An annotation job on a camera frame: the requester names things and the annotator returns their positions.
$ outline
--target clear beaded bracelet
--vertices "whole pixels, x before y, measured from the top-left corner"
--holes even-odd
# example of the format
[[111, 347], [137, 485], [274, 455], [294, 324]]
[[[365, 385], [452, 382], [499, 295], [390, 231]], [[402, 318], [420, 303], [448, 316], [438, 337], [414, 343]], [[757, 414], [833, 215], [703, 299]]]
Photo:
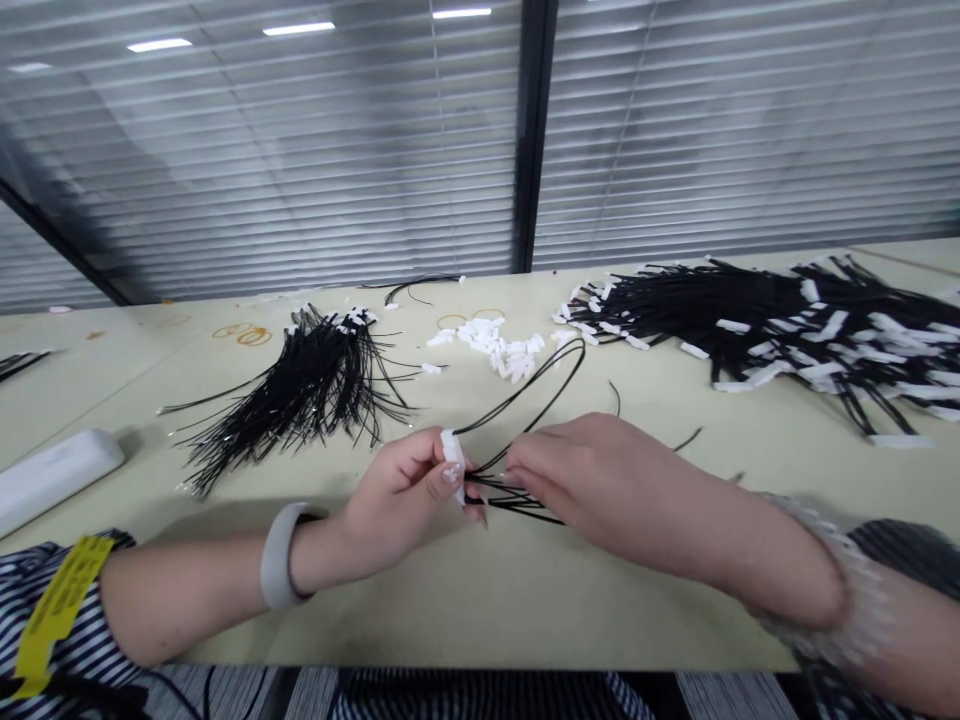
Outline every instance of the clear beaded bracelet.
[[806, 657], [824, 659], [832, 665], [860, 665], [865, 657], [876, 657], [889, 642], [893, 619], [887, 612], [882, 579], [873, 562], [853, 540], [819, 513], [793, 498], [759, 493], [764, 499], [803, 525], [827, 549], [843, 575], [846, 585], [846, 612], [841, 623], [830, 630], [811, 630], [801, 625], [750, 609], [763, 628]]

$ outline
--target window blinds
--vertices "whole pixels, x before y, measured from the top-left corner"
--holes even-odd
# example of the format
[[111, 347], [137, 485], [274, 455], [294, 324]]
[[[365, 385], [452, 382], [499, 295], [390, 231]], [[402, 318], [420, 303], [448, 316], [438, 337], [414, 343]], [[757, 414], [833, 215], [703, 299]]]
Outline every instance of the window blinds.
[[504, 272], [520, 0], [481, 4], [8, 2], [2, 120], [154, 298]]
[[534, 267], [950, 234], [958, 33], [954, 0], [561, 0]]
[[0, 202], [0, 315], [46, 312], [51, 305], [90, 308], [111, 302]]

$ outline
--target hand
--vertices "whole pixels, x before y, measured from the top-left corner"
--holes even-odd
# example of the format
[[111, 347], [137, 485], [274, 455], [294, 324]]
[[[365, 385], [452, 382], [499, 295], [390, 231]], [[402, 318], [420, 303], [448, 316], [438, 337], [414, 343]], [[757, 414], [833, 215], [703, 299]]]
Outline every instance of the hand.
[[701, 582], [716, 577], [717, 523], [742, 490], [612, 415], [585, 415], [521, 435], [505, 480], [522, 486], [604, 550]]
[[[464, 468], [443, 456], [441, 428], [385, 444], [339, 515], [295, 541], [291, 577], [303, 595], [393, 567], [420, 544], [434, 515], [463, 483]], [[468, 469], [473, 464], [468, 460]], [[477, 488], [468, 483], [467, 492]], [[466, 508], [474, 520], [480, 507]]]

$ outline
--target forearm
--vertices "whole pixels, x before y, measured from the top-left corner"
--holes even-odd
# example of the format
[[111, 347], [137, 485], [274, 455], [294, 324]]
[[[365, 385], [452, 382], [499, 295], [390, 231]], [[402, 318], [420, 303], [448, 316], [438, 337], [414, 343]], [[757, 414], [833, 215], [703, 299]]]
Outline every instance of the forearm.
[[[773, 505], [740, 493], [729, 517], [729, 532], [736, 539], [727, 546], [729, 560], [715, 586], [811, 629], [846, 622], [851, 609], [844, 581], [826, 548]], [[884, 612], [890, 623], [883, 630], [888, 637], [879, 643], [877, 656], [841, 670], [867, 690], [911, 710], [960, 715], [960, 607], [894, 570], [876, 563], [872, 569], [881, 576], [887, 598]]]
[[[294, 532], [291, 580], [300, 594], [332, 582], [336, 550], [326, 541], [329, 523], [306, 523]], [[120, 649], [139, 665], [155, 665], [265, 612], [260, 561], [266, 536], [153, 543], [114, 553], [100, 588]]]

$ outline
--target striped shirt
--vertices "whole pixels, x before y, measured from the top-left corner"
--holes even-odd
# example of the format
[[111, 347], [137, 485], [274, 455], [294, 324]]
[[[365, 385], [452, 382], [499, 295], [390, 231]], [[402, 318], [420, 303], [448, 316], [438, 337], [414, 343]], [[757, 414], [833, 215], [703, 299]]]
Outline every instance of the striped shirt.
[[[114, 549], [131, 547], [126, 533], [111, 530]], [[876, 562], [891, 567], [955, 601], [960, 602], [960, 550], [940, 533], [928, 527], [894, 520], [867, 523], [851, 538]], [[27, 621], [69, 548], [45, 543], [0, 558], [0, 679], [9, 680], [16, 664], [16, 652]], [[847, 681], [835, 668], [821, 662], [797, 658], [816, 696], [823, 718], [830, 720], [874, 720], [876, 718], [918, 717], [896, 708]], [[87, 591], [69, 638], [56, 644], [51, 660], [54, 674], [82, 677], [108, 687], [120, 688], [141, 673], [126, 658], [110, 633], [100, 602], [99, 582]], [[682, 674], [678, 681], [689, 697], [702, 696], [706, 715], [711, 718], [780, 716], [769, 706], [769, 689], [749, 687], [742, 697], [730, 693], [726, 679], [734, 685], [756, 685], [764, 676], [738, 678], [735, 675], [699, 676]], [[400, 668], [341, 670], [325, 693], [323, 717], [336, 720], [390, 720], [392, 718], [474, 718], [512, 720], [550, 717], [554, 720], [653, 720], [653, 713], [638, 693], [614, 672], [497, 672], [457, 670], [408, 670]], [[727, 708], [721, 711], [724, 701]], [[43, 695], [23, 701], [0, 700], [3, 718], [99, 717], [77, 700]]]
[[[114, 539], [114, 550], [135, 544], [119, 530], [100, 535]], [[13, 677], [23, 629], [69, 552], [70, 548], [44, 543], [0, 558], [0, 677]], [[51, 674], [80, 676], [112, 687], [125, 685], [140, 674], [140, 668], [123, 654], [107, 627], [99, 580], [87, 590], [70, 637], [54, 645], [49, 667]], [[48, 695], [0, 700], [3, 718], [76, 718], [82, 717], [81, 712], [78, 701]]]

